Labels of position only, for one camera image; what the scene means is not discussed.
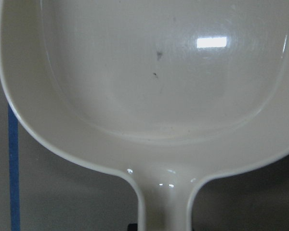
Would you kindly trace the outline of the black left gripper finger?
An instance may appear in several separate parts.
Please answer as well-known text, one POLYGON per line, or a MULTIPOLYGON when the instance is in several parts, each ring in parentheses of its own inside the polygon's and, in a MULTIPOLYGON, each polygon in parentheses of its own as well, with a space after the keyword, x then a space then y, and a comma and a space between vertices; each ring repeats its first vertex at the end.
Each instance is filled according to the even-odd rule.
POLYGON ((138 231, 138 224, 137 223, 128 224, 127 231, 138 231))

